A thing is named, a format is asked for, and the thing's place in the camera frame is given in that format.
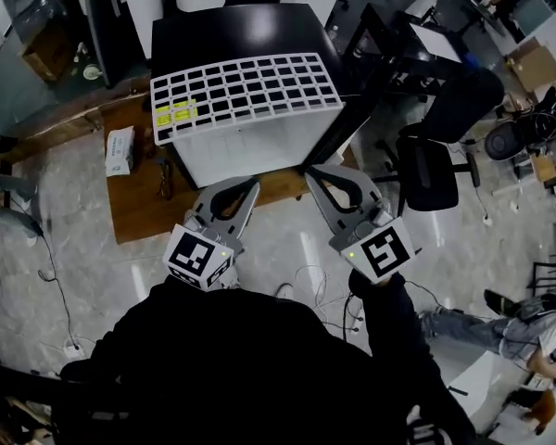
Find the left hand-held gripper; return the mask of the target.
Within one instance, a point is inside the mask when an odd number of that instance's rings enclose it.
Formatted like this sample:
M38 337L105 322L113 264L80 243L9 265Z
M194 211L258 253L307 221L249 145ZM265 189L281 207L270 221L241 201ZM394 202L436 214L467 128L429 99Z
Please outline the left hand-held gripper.
M259 193L255 176L227 178L202 190L171 232L163 256L171 275L202 291L225 288L222 278L244 252L240 237Z

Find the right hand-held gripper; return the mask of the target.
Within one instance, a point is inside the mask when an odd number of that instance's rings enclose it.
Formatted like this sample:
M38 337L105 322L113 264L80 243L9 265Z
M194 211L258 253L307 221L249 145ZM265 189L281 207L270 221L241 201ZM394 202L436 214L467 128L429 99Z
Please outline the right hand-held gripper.
M313 198L334 233L330 247L354 270L377 284L399 271L415 257L410 235L395 218L372 179L365 173L341 165L315 165L305 172ZM341 205L328 186L347 195Z

